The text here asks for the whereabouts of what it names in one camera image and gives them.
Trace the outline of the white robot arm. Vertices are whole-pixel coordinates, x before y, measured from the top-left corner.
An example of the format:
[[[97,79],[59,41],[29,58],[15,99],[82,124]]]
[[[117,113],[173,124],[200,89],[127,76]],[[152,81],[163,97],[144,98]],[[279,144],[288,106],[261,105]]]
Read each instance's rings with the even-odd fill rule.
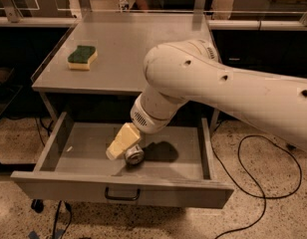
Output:
[[[115,160],[162,130],[189,101],[214,107],[307,151],[307,79],[241,70],[218,62],[206,40],[163,43],[146,54],[147,86],[131,121],[106,150]]]

